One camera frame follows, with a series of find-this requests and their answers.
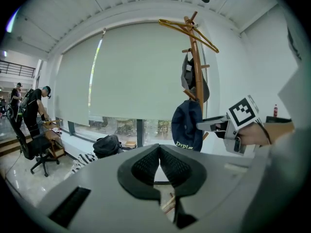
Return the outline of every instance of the wooden step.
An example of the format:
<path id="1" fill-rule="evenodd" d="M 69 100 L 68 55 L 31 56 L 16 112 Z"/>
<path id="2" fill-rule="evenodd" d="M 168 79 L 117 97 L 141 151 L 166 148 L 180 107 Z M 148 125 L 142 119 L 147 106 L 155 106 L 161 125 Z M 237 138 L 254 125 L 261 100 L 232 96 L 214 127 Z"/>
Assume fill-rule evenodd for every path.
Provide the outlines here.
<path id="1" fill-rule="evenodd" d="M 30 141 L 32 141 L 31 138 L 26 139 L 27 143 Z M 0 148 L 0 157 L 4 156 L 6 154 L 12 153 L 14 151 L 17 151 L 17 150 L 20 150 L 20 143 L 19 142 L 15 142 L 11 145 L 4 146 L 4 147 Z"/>
<path id="2" fill-rule="evenodd" d="M 31 139 L 31 136 L 30 135 L 26 135 L 26 140 L 27 139 Z M 13 139 L 13 140 L 4 140 L 4 141 L 0 141 L 0 149 L 2 147 L 5 147 L 5 146 L 8 146 L 8 145 L 11 145 L 13 143 L 16 143 L 16 142 L 19 142 L 17 138 Z"/>

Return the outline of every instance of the black t-shirt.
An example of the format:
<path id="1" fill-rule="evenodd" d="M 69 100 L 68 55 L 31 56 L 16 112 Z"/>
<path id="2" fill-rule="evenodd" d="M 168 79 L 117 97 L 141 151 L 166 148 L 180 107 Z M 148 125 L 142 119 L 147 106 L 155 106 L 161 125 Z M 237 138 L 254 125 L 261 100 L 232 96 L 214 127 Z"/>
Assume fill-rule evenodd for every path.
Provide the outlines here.
<path id="1" fill-rule="evenodd" d="M 24 117 L 28 119 L 35 119 L 38 113 L 37 100 L 41 100 L 42 91 L 40 89 L 34 90 L 28 99 L 27 109 Z"/>
<path id="2" fill-rule="evenodd" d="M 17 105 L 17 103 L 18 103 L 18 100 L 17 100 L 17 99 L 14 99 L 13 96 L 18 97 L 18 92 L 17 92 L 17 90 L 16 90 L 15 88 L 14 88 L 14 89 L 12 90 L 12 92 L 11 92 L 11 100 L 12 100 L 11 106 L 12 106 L 12 107 L 14 107 L 15 105 Z"/>

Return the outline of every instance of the balcony railing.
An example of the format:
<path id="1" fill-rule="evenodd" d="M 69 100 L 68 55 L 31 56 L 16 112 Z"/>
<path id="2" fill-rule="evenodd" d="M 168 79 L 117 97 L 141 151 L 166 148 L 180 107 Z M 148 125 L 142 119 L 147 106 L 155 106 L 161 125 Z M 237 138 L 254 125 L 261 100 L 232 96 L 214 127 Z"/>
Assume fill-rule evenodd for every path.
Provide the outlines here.
<path id="1" fill-rule="evenodd" d="M 6 61 L 0 61 L 0 71 L 1 73 L 15 74 L 19 76 L 33 78 L 35 68 L 26 67 Z"/>

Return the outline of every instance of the gray cap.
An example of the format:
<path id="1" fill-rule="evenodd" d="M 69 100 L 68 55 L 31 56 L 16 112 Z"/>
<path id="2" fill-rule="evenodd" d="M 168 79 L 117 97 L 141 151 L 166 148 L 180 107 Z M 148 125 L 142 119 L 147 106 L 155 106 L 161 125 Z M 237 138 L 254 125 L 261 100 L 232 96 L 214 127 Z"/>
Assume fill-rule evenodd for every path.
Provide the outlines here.
<path id="1" fill-rule="evenodd" d="M 206 102 L 209 98 L 209 88 L 205 79 L 204 78 L 202 79 L 203 79 L 204 102 Z M 183 86 L 183 88 L 189 90 L 192 94 L 196 96 L 194 63 L 193 59 L 188 61 L 188 54 L 186 54 L 182 66 L 181 85 Z"/>

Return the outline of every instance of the red bottle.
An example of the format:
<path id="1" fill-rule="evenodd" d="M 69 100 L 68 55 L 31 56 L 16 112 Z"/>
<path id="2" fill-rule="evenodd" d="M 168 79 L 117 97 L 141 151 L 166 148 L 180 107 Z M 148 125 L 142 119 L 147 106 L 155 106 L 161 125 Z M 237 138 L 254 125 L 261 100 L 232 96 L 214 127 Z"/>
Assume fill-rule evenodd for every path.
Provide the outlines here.
<path id="1" fill-rule="evenodd" d="M 274 107 L 273 116 L 277 117 L 277 105 L 275 105 L 275 107 Z"/>

